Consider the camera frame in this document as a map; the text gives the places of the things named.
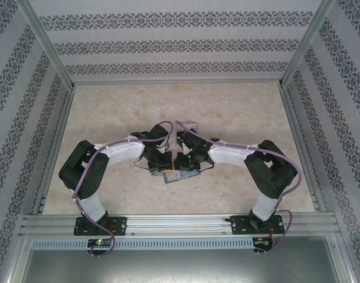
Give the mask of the white red print card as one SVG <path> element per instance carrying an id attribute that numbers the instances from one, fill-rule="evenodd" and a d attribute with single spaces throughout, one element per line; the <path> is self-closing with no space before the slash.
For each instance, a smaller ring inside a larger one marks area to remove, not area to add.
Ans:
<path id="1" fill-rule="evenodd" d="M 173 171 L 164 173 L 163 179 L 166 184 L 178 182 L 178 181 L 182 180 L 182 175 L 181 175 L 180 171 L 173 170 Z"/>

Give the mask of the blue card holder wallet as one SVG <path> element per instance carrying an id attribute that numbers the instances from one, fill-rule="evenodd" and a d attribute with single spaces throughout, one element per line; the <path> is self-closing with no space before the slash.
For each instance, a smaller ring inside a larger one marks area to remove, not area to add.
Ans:
<path id="1" fill-rule="evenodd" d="M 195 176 L 198 176 L 200 175 L 201 173 L 197 170 L 193 170 L 193 171 L 183 171 L 183 170 L 178 170 L 180 171 L 181 175 L 182 175 L 182 180 L 186 180 L 186 179 L 189 179 L 189 178 L 192 178 L 192 177 L 195 177 Z M 163 177 L 163 174 L 162 172 L 159 172 L 159 171 L 154 171 L 151 173 L 152 176 L 154 177 Z"/>

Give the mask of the steel sheet panel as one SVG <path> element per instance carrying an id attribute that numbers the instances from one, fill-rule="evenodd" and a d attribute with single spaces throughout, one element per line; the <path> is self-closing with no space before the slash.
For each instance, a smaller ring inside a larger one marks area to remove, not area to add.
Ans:
<path id="1" fill-rule="evenodd" d="M 334 236 L 288 237 L 249 249 L 113 251 L 100 259 L 59 239 L 27 239 L 8 283 L 357 283 Z"/>

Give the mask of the aluminium front mounting rail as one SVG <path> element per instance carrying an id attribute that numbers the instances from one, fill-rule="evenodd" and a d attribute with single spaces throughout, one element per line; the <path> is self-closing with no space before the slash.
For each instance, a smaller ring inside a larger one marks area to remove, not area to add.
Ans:
<path id="1" fill-rule="evenodd" d="M 340 235 L 337 218 L 332 212 L 279 213 L 288 236 Z M 229 214 L 199 215 L 126 215 L 125 237 L 195 238 L 231 236 Z M 18 230 L 20 237 L 70 238 L 73 237 L 76 215 L 24 216 Z"/>

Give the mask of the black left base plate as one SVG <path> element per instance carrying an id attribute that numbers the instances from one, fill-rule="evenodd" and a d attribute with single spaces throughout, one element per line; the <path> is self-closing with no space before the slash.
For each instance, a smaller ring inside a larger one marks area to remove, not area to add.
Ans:
<path id="1" fill-rule="evenodd" d="M 126 217 L 105 216 L 101 218 L 97 223 L 108 229 L 114 236 L 124 236 L 126 233 Z M 75 236 L 109 235 L 109 233 L 92 224 L 84 216 L 78 217 L 76 219 L 73 234 Z"/>

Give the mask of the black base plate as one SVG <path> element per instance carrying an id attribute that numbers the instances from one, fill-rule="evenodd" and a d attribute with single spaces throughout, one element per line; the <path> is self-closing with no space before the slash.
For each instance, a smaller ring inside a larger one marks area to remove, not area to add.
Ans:
<path id="1" fill-rule="evenodd" d="M 263 221 L 254 215 L 233 215 L 227 222 L 231 223 L 233 235 L 261 235 L 261 234 L 284 234 L 285 228 L 282 217 L 273 215 Z"/>
<path id="2" fill-rule="evenodd" d="M 108 229 L 114 236 L 124 236 L 126 233 L 126 217 L 105 216 L 101 218 L 97 223 Z M 76 219 L 73 234 L 75 236 L 109 235 L 109 233 L 92 224 L 84 216 L 78 217 Z"/>

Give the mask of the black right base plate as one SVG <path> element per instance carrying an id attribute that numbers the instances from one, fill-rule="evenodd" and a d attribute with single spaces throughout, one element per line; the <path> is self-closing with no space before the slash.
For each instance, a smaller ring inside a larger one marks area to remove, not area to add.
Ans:
<path id="1" fill-rule="evenodd" d="M 284 234 L 285 228 L 282 217 L 273 215 L 263 221 L 254 215 L 233 215 L 227 222 L 231 223 L 233 235 L 261 235 L 261 234 Z"/>

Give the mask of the aluminium table side rail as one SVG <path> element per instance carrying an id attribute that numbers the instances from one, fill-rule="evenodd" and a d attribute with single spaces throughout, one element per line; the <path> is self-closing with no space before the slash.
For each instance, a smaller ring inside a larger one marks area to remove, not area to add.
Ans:
<path id="1" fill-rule="evenodd" d="M 317 212 L 326 212 L 327 209 L 325 207 L 323 197 L 319 189 L 318 181 L 314 174 L 313 167 L 309 159 L 307 147 L 303 139 L 302 131 L 299 126 L 291 99 L 289 97 L 287 90 L 284 87 L 282 87 L 281 84 L 278 84 L 278 86 L 279 86 L 279 93 L 283 102 L 284 110 L 286 112 L 286 116 L 289 121 L 289 126 L 296 145 L 297 153 L 299 155 L 300 164 L 303 170 L 303 176 L 309 188 L 314 209 Z"/>
<path id="2" fill-rule="evenodd" d="M 58 153 L 63 139 L 64 131 L 66 128 L 67 119 L 70 113 L 71 104 L 73 102 L 76 86 L 73 86 L 66 94 L 66 97 L 61 105 L 58 115 L 57 123 L 55 125 L 55 131 L 51 140 L 50 148 L 48 151 L 47 159 L 44 163 L 44 169 L 40 180 L 38 182 L 37 192 L 30 210 L 30 215 L 37 215 L 40 212 L 41 202 L 44 196 L 47 194 L 51 179 L 53 178 L 55 163 L 58 158 Z"/>

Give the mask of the aluminium frame post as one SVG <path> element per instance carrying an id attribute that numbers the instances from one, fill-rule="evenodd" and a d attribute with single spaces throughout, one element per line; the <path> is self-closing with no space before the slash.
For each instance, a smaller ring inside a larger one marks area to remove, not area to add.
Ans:
<path id="1" fill-rule="evenodd" d="M 307 27 L 302 39 L 299 42 L 293 56 L 291 57 L 282 78 L 279 80 L 279 87 L 285 88 L 292 79 L 293 74 L 296 72 L 303 56 L 311 45 L 314 37 L 318 33 L 322 22 L 327 17 L 330 9 L 332 8 L 335 0 L 321 0 L 313 18 L 310 20 L 310 24 Z"/>
<path id="2" fill-rule="evenodd" d="M 30 0 L 15 0 L 24 18 L 27 20 L 37 40 L 50 59 L 57 74 L 68 89 L 74 88 L 74 82 L 70 77 L 64 63 L 62 62 L 52 40 L 48 36 L 39 16 L 35 12 Z"/>

